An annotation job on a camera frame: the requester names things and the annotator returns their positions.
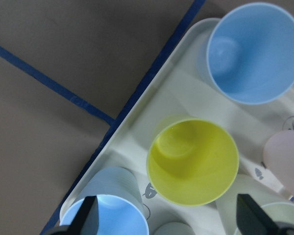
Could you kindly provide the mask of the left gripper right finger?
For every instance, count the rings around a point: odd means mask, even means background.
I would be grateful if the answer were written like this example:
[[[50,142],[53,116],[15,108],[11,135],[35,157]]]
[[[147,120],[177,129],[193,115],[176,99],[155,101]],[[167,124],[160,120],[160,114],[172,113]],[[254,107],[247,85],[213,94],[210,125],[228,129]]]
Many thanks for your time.
[[[237,195],[236,224],[242,235],[294,235],[294,227],[278,226],[249,194]]]

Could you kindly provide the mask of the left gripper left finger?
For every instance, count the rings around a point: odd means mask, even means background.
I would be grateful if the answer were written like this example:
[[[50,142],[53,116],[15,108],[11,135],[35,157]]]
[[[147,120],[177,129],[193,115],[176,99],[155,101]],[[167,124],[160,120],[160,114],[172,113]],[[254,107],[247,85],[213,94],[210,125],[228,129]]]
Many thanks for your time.
[[[59,226],[46,235],[97,235],[99,229],[98,198],[87,196],[70,225]]]

